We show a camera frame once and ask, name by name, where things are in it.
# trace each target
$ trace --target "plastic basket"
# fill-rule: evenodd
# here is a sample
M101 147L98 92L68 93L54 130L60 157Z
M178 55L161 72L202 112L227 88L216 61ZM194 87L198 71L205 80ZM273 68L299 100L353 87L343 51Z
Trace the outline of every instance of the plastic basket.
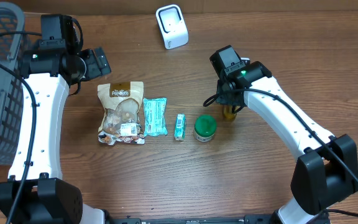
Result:
M24 30L24 14L15 4L0 2L0 33ZM21 51L20 34L0 37L0 62L14 70ZM23 90L20 82L0 69L0 164L12 164L19 142Z

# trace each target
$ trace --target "barcode label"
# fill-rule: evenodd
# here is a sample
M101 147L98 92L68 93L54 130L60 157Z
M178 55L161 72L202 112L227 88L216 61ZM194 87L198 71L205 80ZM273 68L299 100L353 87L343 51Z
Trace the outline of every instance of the barcode label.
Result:
M136 123L126 123L121 124L121 136L135 136L136 133Z
M182 119L178 119L178 121L177 121L177 128L181 128L181 122L182 122Z

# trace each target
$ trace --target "jar lid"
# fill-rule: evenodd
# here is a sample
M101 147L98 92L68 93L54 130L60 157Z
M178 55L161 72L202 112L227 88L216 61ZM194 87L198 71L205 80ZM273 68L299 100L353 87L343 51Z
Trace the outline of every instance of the jar lid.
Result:
M210 137L215 134L216 120L210 115L201 115L194 125L195 131L201 137Z

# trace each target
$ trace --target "wooden tabletop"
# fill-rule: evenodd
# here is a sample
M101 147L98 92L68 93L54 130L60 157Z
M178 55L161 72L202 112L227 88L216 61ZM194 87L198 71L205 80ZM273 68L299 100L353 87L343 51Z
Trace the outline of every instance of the wooden tabletop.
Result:
M295 161L266 122L248 109L228 122L220 105L202 107L218 79L209 57L229 44L261 61L300 108L335 135L350 135L358 150L358 11L187 14L189 43L173 50L165 50L154 15L77 19L84 48L102 46L112 74L67 99L60 162L84 203L113 217L238 217L272 213L291 198ZM26 30L40 31L39 18L27 18ZM143 146L100 144L96 88L128 81L144 82L146 98L167 98L168 135L147 137ZM178 113L187 117L183 142L173 139ZM201 114L218 121L208 143L193 137ZM8 170L0 166L0 182ZM358 193L334 208L358 212Z

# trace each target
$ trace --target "teal packet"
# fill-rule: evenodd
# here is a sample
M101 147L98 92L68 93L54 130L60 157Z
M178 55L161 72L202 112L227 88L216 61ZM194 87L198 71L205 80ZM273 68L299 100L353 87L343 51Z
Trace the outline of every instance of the teal packet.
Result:
M165 127L165 108L167 107L167 99L143 99L144 109L144 136L158 136L160 134L167 135L167 127Z

